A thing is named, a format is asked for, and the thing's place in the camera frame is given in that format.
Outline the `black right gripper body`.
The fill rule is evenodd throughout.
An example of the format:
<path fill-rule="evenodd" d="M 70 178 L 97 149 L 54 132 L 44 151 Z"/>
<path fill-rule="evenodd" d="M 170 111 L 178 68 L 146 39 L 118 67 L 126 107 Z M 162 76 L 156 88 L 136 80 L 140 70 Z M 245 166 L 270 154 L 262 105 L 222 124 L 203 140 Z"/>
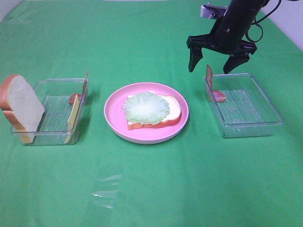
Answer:
<path fill-rule="evenodd" d="M 189 36 L 187 47 L 206 48 L 224 54 L 254 54 L 256 45 L 242 38 L 256 14 L 254 9 L 227 9 L 224 16 L 216 20 L 209 34 Z"/>

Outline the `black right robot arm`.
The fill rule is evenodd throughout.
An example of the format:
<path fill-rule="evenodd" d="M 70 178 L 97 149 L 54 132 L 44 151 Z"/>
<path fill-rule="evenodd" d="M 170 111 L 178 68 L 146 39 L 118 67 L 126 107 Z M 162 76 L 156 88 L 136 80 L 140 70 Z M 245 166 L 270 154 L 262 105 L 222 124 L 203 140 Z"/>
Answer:
<path fill-rule="evenodd" d="M 257 46 L 252 41 L 243 40 L 250 25 L 267 0 L 232 0 L 227 7 L 211 4 L 201 6 L 200 16 L 215 19 L 210 33 L 189 36 L 187 47 L 190 50 L 188 70 L 192 72 L 203 58 L 202 49 L 229 55 L 223 67 L 228 74 L 236 67 L 249 61 Z"/>

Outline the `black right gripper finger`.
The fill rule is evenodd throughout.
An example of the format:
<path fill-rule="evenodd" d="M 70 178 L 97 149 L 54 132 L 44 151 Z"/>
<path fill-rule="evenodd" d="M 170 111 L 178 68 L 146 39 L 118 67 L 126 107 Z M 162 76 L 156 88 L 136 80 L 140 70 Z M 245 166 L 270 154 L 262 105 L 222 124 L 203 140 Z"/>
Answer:
<path fill-rule="evenodd" d="M 201 47 L 190 47 L 189 54 L 189 72 L 193 72 L 198 62 L 203 58 L 202 48 Z"/>
<path fill-rule="evenodd" d="M 223 71 L 225 74 L 230 73 L 232 70 L 234 70 L 236 67 L 240 66 L 241 64 L 244 64 L 248 62 L 250 59 L 248 52 L 242 52 L 237 54 L 230 54 L 227 62 L 225 63 L 223 67 Z"/>

